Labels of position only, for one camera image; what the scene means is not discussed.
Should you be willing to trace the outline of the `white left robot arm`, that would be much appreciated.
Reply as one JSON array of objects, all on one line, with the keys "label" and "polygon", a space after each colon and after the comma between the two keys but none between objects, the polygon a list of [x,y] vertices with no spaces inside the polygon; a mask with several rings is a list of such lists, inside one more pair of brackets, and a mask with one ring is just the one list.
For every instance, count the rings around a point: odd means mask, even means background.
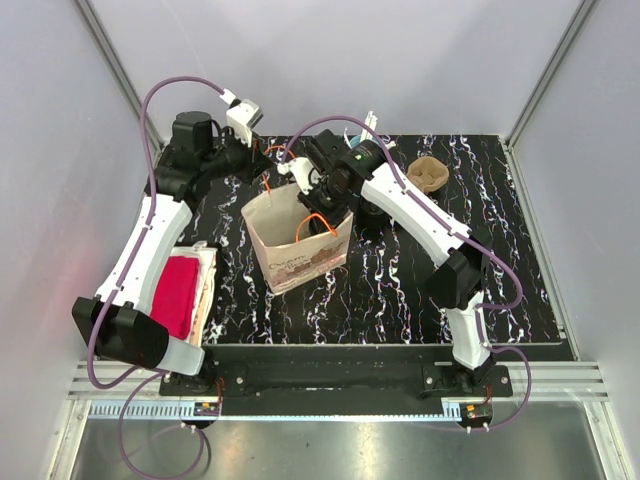
[{"label": "white left robot arm", "polygon": [[235,176],[250,183],[270,166],[254,132],[262,117],[247,102],[227,110],[225,126],[205,112],[176,116],[120,258],[94,296],[79,297],[72,307],[90,359],[181,374],[181,384],[196,396],[214,388],[216,372],[204,364],[204,350],[154,320],[152,304],[177,238],[212,181]]}]

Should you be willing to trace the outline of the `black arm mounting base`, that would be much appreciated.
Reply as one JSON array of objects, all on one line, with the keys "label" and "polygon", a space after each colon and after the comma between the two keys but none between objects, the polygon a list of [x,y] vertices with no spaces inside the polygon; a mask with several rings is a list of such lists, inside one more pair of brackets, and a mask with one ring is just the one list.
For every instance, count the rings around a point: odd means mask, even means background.
[{"label": "black arm mounting base", "polygon": [[509,371],[495,362],[467,374],[445,345],[218,345],[208,378],[172,375],[163,396],[222,395],[227,417],[374,417],[440,414],[446,399],[507,399]]}]

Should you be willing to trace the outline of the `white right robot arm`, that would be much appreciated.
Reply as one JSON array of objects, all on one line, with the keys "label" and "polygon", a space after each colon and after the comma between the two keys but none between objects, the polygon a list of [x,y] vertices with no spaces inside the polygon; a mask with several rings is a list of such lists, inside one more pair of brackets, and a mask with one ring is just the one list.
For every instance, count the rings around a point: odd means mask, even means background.
[{"label": "white right robot arm", "polygon": [[483,314],[488,259],[479,247],[490,241],[440,209],[414,186],[382,147],[364,140],[355,147],[324,130],[304,142],[306,172],[297,181],[298,200],[312,213],[337,227],[358,199],[400,224],[431,258],[435,271],[427,279],[428,296],[446,312],[460,366],[454,384],[476,396],[490,383],[485,366],[491,353],[484,336]]}]

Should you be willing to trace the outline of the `printed paper takeout bag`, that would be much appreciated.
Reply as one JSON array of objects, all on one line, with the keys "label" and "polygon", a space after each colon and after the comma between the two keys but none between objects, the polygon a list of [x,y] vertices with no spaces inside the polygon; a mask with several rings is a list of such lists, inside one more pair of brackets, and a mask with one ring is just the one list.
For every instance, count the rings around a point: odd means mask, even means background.
[{"label": "printed paper takeout bag", "polygon": [[241,209],[261,272],[274,295],[282,295],[346,263],[354,215],[311,235],[313,214],[299,201],[295,182],[269,187]]}]

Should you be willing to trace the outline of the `black paper coffee cup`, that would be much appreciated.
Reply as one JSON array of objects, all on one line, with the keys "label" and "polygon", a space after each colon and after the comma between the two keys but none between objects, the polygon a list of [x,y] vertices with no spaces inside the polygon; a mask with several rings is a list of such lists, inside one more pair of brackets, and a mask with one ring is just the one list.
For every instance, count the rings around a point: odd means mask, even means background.
[{"label": "black paper coffee cup", "polygon": [[311,235],[329,233],[331,231],[331,224],[328,223],[323,216],[313,214],[308,221],[308,229]]}]

